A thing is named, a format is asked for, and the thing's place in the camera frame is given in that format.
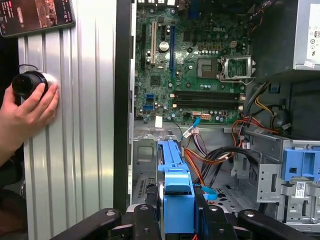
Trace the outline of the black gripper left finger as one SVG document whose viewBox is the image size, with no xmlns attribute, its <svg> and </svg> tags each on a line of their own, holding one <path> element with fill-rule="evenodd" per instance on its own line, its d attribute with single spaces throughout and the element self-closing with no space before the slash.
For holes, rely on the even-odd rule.
<svg viewBox="0 0 320 240">
<path fill-rule="evenodd" d="M 158 188 L 148 186 L 146 200 L 126 213 L 104 208 L 54 236 L 54 240 L 161 240 Z"/>
</svg>

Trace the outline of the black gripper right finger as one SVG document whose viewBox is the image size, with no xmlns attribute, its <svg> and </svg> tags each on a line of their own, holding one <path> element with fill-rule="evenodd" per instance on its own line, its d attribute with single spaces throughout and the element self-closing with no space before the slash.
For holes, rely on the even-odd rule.
<svg viewBox="0 0 320 240">
<path fill-rule="evenodd" d="M 198 240 L 312 240 L 313 237 L 261 212 L 244 209 L 225 213 L 206 201 L 200 186 L 195 192 L 195 234 Z"/>
</svg>

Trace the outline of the person's right hand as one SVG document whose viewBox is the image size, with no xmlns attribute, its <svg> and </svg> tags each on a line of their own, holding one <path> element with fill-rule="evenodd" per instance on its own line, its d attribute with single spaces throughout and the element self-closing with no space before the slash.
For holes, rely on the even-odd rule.
<svg viewBox="0 0 320 240">
<path fill-rule="evenodd" d="M 44 128 L 56 115 L 59 86 L 52 84 L 47 92 L 39 84 L 21 105 L 15 104 L 13 87 L 5 90 L 0 109 L 0 149 L 14 152 L 24 141 Z"/>
</svg>

